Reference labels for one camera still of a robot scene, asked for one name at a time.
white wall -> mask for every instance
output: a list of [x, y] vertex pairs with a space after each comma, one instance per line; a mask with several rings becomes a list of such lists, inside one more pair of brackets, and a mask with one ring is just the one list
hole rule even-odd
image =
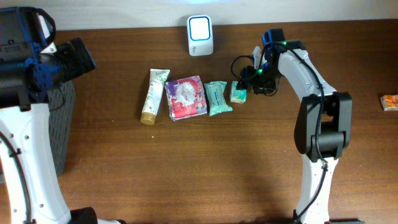
[[58, 29], [184, 26], [207, 14], [214, 25], [398, 18], [398, 0], [0, 0], [45, 9]]

white device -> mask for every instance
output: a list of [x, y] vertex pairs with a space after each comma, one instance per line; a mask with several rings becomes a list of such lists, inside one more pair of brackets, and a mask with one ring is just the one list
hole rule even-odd
[[188, 48], [191, 56], [213, 53], [213, 28], [208, 16], [191, 16], [187, 19]]

pink tissue pack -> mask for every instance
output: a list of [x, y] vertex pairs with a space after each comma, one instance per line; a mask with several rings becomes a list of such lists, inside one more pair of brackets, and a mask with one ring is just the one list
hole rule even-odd
[[198, 75], [167, 82], [165, 89], [173, 121], [207, 114], [205, 91]]

gold tube cap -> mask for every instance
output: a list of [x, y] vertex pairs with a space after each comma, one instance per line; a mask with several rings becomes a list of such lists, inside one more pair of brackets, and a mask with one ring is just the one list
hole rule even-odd
[[143, 112], [141, 114], [141, 123], [146, 125], [154, 125], [155, 124], [156, 116], [152, 113]]

white tube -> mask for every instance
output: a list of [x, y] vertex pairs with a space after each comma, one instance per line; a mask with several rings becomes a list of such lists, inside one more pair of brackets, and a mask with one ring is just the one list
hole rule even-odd
[[170, 70], [151, 69], [147, 98], [142, 109], [141, 122], [154, 125], [160, 100], [162, 99], [164, 84]]

